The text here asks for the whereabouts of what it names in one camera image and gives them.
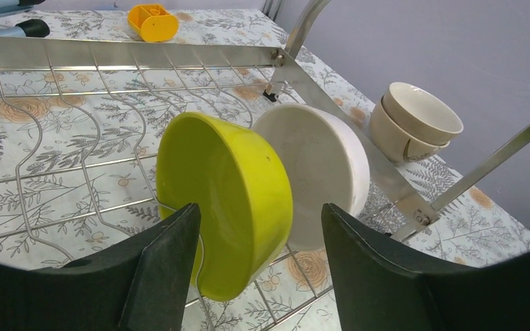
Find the tablecloth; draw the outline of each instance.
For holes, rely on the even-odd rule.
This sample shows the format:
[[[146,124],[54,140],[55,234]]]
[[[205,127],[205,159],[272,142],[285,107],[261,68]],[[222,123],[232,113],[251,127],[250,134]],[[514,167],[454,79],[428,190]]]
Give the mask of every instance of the tablecloth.
[[[282,46],[288,37],[283,29],[258,10],[196,10],[175,14],[180,27],[176,37],[169,41],[172,43]],[[0,29],[29,18],[46,21],[51,29],[49,38],[140,40],[129,28],[126,13],[121,11],[28,12],[0,18]],[[298,54],[297,62],[336,104],[363,130],[366,129],[374,107],[371,100],[306,48]],[[134,90],[137,84],[141,84],[138,74],[132,72],[131,77],[123,77],[116,72],[103,72],[102,76],[97,72],[57,72],[56,79],[65,92],[101,90],[105,88],[102,79],[110,89]],[[228,79],[220,74],[214,73],[216,79]],[[177,76],[170,76],[168,72],[150,72],[149,77],[156,86],[180,83]],[[262,72],[251,70],[238,70],[236,77],[257,85],[265,82]],[[105,95],[68,97],[66,101],[71,106],[91,110],[104,132],[86,163],[108,161],[108,165],[89,168],[86,174],[77,170],[39,175],[47,170],[76,166],[81,151],[95,143],[92,123],[88,116],[61,102],[58,97],[31,97],[32,94],[57,91],[56,79],[51,73],[1,72],[0,79],[5,95],[27,95],[9,100],[17,107],[29,110],[43,128],[43,139],[38,143],[37,125],[33,120],[0,100],[0,263],[18,268],[61,266],[72,259],[103,250],[158,222],[157,205],[152,201],[138,203],[147,199],[148,191],[152,189],[149,186],[154,185],[155,158],[149,156],[157,152],[165,125],[178,112],[212,111],[206,109],[207,103],[202,99],[182,94],[172,96],[173,104],[170,105],[153,96],[131,94],[121,94],[118,99]],[[203,78],[184,75],[186,79],[199,83]],[[218,110],[215,114],[241,125],[248,125],[271,106],[255,89],[235,88],[228,93],[231,98],[220,99],[219,105],[213,107]],[[249,104],[251,109],[243,108],[238,100]],[[138,112],[130,111],[126,104],[135,104]],[[146,134],[141,132],[141,121],[148,124]],[[141,136],[141,143],[133,150],[134,143]],[[132,159],[134,153],[144,164],[121,162]],[[21,190],[27,220],[21,212],[18,186],[15,181],[4,180],[15,177],[16,165],[19,165],[19,174],[25,176]],[[398,170],[428,200],[434,200],[461,178],[439,157],[408,164]],[[387,202],[373,185],[365,211],[370,212]],[[125,204],[124,208],[106,211],[114,205]],[[101,219],[95,214],[96,210],[106,211]],[[68,217],[74,219],[59,221]],[[26,223],[36,229],[32,236],[25,231]],[[381,231],[393,231],[403,223],[397,210],[389,211],[382,219],[368,221],[368,225]],[[441,259],[482,267],[530,250],[530,231],[485,193],[471,188],[446,208],[436,224],[408,244]],[[296,257],[307,281],[293,259],[269,267],[257,279],[266,303],[277,319],[313,296],[308,281],[316,293],[331,284],[323,250],[299,252]],[[273,321],[254,284],[228,303],[208,301],[208,306],[212,323],[218,330],[260,330]],[[339,327],[335,298],[330,292],[281,324],[278,330],[339,330]],[[199,304],[186,308],[182,330],[207,328]]]

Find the stacked cup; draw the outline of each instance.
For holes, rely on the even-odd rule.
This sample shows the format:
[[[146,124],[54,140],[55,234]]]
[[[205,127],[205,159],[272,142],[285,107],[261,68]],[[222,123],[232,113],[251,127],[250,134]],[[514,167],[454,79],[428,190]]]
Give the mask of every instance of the stacked cup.
[[[464,126],[445,103],[407,83],[392,83],[371,115],[371,140],[390,160],[415,162],[448,147]]]

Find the table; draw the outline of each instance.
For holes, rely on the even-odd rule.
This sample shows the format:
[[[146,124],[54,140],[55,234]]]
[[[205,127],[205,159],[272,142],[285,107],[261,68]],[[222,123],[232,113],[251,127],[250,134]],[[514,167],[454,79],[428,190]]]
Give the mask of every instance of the table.
[[[258,10],[195,10],[175,12],[180,22],[177,36],[173,43],[193,44],[235,44],[250,46],[280,46],[286,43],[288,34]],[[35,11],[0,18],[0,29],[29,18],[40,18],[46,21],[51,29],[49,38],[96,39],[130,41],[139,37],[129,28],[126,12],[120,11]],[[298,63],[307,71],[351,118],[366,130],[374,103],[354,88],[338,73],[328,67],[306,48],[297,56]],[[104,79],[110,88],[122,88],[136,82],[124,77],[113,76],[105,72]],[[262,82],[253,73],[239,72],[244,79],[253,83]],[[100,89],[100,77],[91,72],[52,74],[25,73],[21,75],[3,72],[1,82],[5,94],[20,95],[40,94],[56,89],[55,81],[62,88],[70,90]],[[175,77],[155,77],[158,84],[172,86]],[[252,91],[234,90],[236,97],[251,102],[256,108],[267,106],[261,98],[255,98]],[[40,172],[46,168],[62,167],[68,156],[72,163],[72,148],[88,145],[88,128],[80,133],[85,116],[72,112],[56,97],[47,99],[36,97],[11,98],[18,106],[29,109],[44,127],[43,141],[34,155],[20,169],[23,174]],[[83,97],[68,99],[73,106],[94,109],[100,116],[104,130],[106,149],[102,148],[104,157],[118,160],[129,154],[129,140],[136,139],[141,133],[137,131],[136,119],[112,100],[96,97],[85,100]],[[142,110],[150,110],[145,120],[153,131],[145,135],[143,143],[137,149],[140,157],[156,153],[162,127],[170,117],[157,116],[164,111],[164,105],[151,100],[131,100],[141,102]],[[187,110],[193,111],[194,103],[187,101]],[[233,121],[246,122],[247,114],[225,114]],[[72,172],[58,176],[29,177],[24,181],[23,191],[28,208],[28,221],[40,241],[30,238],[24,231],[23,216],[19,211],[19,199],[14,181],[7,182],[11,165],[20,162],[24,153],[31,151],[35,145],[36,125],[28,118],[20,116],[12,108],[0,102],[0,263],[14,265],[17,268],[59,267],[73,259],[78,259],[124,240],[128,236],[145,230],[159,220],[157,206],[150,203],[128,206],[105,213],[107,222],[93,216],[80,217],[93,210],[93,206],[104,209],[105,206],[129,204],[138,199],[139,192],[148,190],[143,174],[135,168],[134,162],[116,163],[110,166],[93,168],[88,171],[89,180],[94,190],[90,196],[86,192],[84,178],[77,181]],[[147,179],[155,178],[152,157],[141,161],[146,163]],[[428,200],[433,200],[441,192],[455,183],[460,174],[451,169],[441,158],[408,164],[398,170]],[[387,198],[376,188],[371,193],[366,206],[366,213],[376,210],[387,203]],[[62,218],[76,217],[73,221],[56,223]],[[383,219],[373,219],[367,225],[379,231],[393,231],[404,223],[402,215],[390,210]],[[487,195],[477,188],[471,188],[442,215],[442,218],[423,233],[408,243],[412,248],[427,254],[475,267],[497,263],[509,257],[530,250],[530,231],[511,215],[496,205]],[[296,261],[305,271],[306,280],[299,271]],[[299,252],[296,259],[287,259],[267,269],[256,283],[262,289],[266,303],[275,314],[282,318],[305,300],[311,298],[307,282],[311,283],[316,293],[327,289],[331,284],[328,262],[324,251]],[[190,300],[195,297],[190,291]],[[260,330],[272,322],[262,297],[255,284],[250,284],[241,296],[228,303],[208,301],[210,316],[218,330]],[[302,310],[281,324],[276,330],[339,330],[340,322],[335,305],[335,297],[330,291],[311,307]],[[204,313],[199,304],[190,305],[184,315],[182,330],[207,330]]]

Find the yellow-green bowl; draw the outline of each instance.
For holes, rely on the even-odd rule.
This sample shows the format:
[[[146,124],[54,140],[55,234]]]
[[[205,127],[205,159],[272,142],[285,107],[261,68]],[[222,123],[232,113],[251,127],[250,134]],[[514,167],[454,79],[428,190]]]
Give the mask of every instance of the yellow-green bowl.
[[[293,212],[287,174],[272,147],[249,129],[200,113],[178,115],[161,138],[156,181],[160,203],[200,206],[205,252],[198,285],[209,299],[241,294],[287,241]],[[192,285],[201,263],[199,242]]]

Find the metal frame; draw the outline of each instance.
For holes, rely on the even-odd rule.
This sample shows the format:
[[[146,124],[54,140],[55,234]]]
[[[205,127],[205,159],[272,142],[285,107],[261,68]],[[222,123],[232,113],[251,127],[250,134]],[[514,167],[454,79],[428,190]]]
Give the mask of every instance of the metal frame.
[[[50,40],[50,39],[18,39],[18,38],[0,38],[0,72],[1,71],[42,71],[55,73],[58,71],[69,71],[69,70],[92,70],[96,71],[101,75],[101,71],[105,70],[136,70],[146,81],[146,88],[141,90],[128,90],[128,91],[112,91],[105,83],[105,90],[97,92],[85,92],[85,93],[64,93],[61,91],[59,82],[56,81],[57,93],[52,94],[40,94],[35,97],[50,97],[60,96],[62,99],[68,95],[83,95],[88,97],[93,94],[107,94],[113,98],[117,97],[121,93],[138,93],[148,92],[150,94],[160,96],[158,92],[173,92],[178,90],[185,90],[195,95],[196,90],[202,89],[218,89],[224,91],[226,88],[234,87],[251,87],[260,86],[260,84],[239,84],[239,85],[219,85],[214,77],[210,74],[209,70],[212,69],[224,69],[224,70],[235,70],[240,68],[251,68],[260,72],[261,75],[267,80],[268,87],[266,94],[271,95],[272,93],[287,94],[288,88],[293,88],[299,97],[303,99],[307,104],[325,110],[330,114],[333,114],[347,123],[359,137],[362,142],[366,153],[369,158],[371,177],[372,180],[379,186],[379,188],[385,193],[385,195],[392,201],[392,203],[382,206],[377,211],[372,212],[369,217],[377,216],[390,210],[393,206],[396,206],[402,214],[407,218],[408,223],[395,232],[393,235],[394,239],[406,240],[418,233],[426,226],[432,224],[438,219],[437,211],[441,210],[445,205],[450,203],[466,189],[470,188],[476,181],[481,179],[492,169],[496,168],[503,161],[508,159],[512,154],[517,152],[520,148],[527,145],[530,142],[530,126],[518,134],[515,138],[510,140],[508,144],[499,149],[491,158],[486,160],[482,165],[477,167],[473,172],[465,176],[461,181],[456,183],[452,188],[446,191],[440,198],[438,198],[433,205],[426,202],[418,192],[407,182],[407,180],[395,169],[393,164],[371,143],[371,141],[363,134],[363,132],[349,119],[349,117],[339,108],[330,98],[325,91],[319,87],[311,77],[309,77],[305,71],[295,62],[294,58],[300,51],[301,46],[307,36],[307,33],[312,26],[316,16],[321,12],[324,6],[330,0],[311,0],[306,10],[302,13],[300,21],[298,22],[294,31],[290,35],[288,45],[285,50],[281,48],[272,47],[249,47],[249,46],[192,46],[192,45],[176,45],[176,44],[148,44],[148,43],[132,43],[132,42],[105,42],[105,41],[69,41],[69,40]],[[275,72],[269,79],[264,74],[265,68],[274,68]],[[166,69],[174,70],[199,70],[208,74],[210,79],[213,81],[211,86],[187,86],[184,80],[179,76],[179,79],[183,83],[183,88],[153,88],[149,82],[145,79],[145,70],[148,69]],[[9,98],[15,96],[5,96],[2,89],[0,90],[0,99],[7,102]],[[291,96],[296,102],[299,102],[295,97]],[[169,98],[162,97],[167,103],[172,103]],[[279,103],[281,101],[276,100],[271,102]],[[127,104],[133,109],[135,113],[141,115],[134,105]],[[95,122],[89,111],[84,110],[80,107],[74,107],[84,114],[88,115],[92,121]],[[33,121],[39,124],[36,118],[34,118],[28,112],[16,108],[20,112],[25,112],[29,117],[32,117]],[[43,132],[40,130],[39,139],[36,146],[33,148],[32,153],[35,153],[39,147]],[[97,129],[97,134],[100,137],[101,130]],[[155,157],[156,155],[149,155],[145,157],[139,157],[136,149],[141,143],[138,140],[137,144],[133,146],[135,157],[122,159],[117,161],[102,162],[96,164],[86,165],[84,159],[92,152],[86,153],[82,156],[80,165],[70,168],[50,171],[47,174],[68,172],[72,170],[82,170],[85,176],[85,180],[88,183],[88,174],[86,170],[88,168],[94,168],[114,163],[132,162],[136,161],[140,170],[143,174],[146,171],[141,164],[142,159]],[[22,179],[30,177],[36,177],[44,175],[44,173],[36,175],[23,175],[19,173],[19,168],[26,162],[30,155],[21,160],[16,166],[16,177],[0,179],[0,183],[8,181],[16,181],[17,185],[21,185]],[[91,214],[83,214],[79,217],[69,217],[65,219],[56,220],[47,224],[39,225],[33,228],[13,230],[7,233],[0,234],[0,238],[9,236],[12,234],[22,233],[35,228],[48,227],[63,222],[72,221],[76,218],[82,218],[85,216],[96,216],[99,220],[104,223],[104,214],[106,212],[116,210],[118,208],[126,207],[127,205],[137,205],[139,203],[157,201],[157,197],[153,190],[151,190],[151,183],[148,182],[150,188],[150,194],[148,199],[141,201],[135,201],[126,203],[123,205],[116,205],[111,208],[104,210],[95,210]],[[28,220],[27,213],[23,211],[23,217]],[[54,243],[44,242],[46,245],[50,245],[56,249]],[[293,254],[291,248],[289,253],[278,258],[272,264],[279,263],[287,258],[292,258],[297,263],[297,259]],[[314,293],[314,297],[307,302],[300,305],[295,311],[287,314],[281,319],[276,319],[275,315],[270,311],[273,324],[268,325],[264,330],[271,330],[275,326],[283,323],[291,316],[297,314],[300,310],[307,308],[309,305],[314,303],[316,300],[329,293],[332,287],[325,289],[321,293]],[[187,305],[192,305],[200,302],[203,309],[207,309],[204,298],[200,295],[198,300],[188,302]]]

